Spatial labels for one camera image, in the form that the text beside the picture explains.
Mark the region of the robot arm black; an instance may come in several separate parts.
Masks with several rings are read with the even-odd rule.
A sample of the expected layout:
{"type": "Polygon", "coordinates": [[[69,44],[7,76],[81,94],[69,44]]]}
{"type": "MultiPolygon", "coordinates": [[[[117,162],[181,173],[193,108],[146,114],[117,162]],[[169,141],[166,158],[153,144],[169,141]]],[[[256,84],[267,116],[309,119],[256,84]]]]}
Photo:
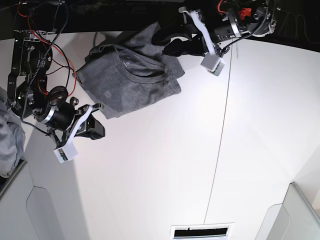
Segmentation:
{"type": "Polygon", "coordinates": [[[163,46],[162,53],[167,56],[223,57],[231,47],[221,47],[225,41],[273,33],[277,24],[275,10],[275,3],[269,0],[208,0],[197,9],[181,6],[180,16],[161,26],[151,42],[163,46]]]}
{"type": "Polygon", "coordinates": [[[93,113],[103,108],[97,103],[92,107],[78,107],[79,99],[68,91],[68,83],[47,89],[49,71],[54,60],[54,51],[64,58],[67,77],[78,83],[79,77],[69,58],[56,41],[66,27],[70,10],[63,0],[21,0],[17,3],[17,16],[25,19],[27,28],[15,31],[11,71],[7,80],[7,106],[20,118],[61,147],[74,137],[99,140],[105,137],[105,128],[94,118],[93,113]],[[54,39],[46,39],[47,30],[40,30],[32,16],[43,5],[63,7],[65,20],[62,27],[52,32],[54,39]]]}

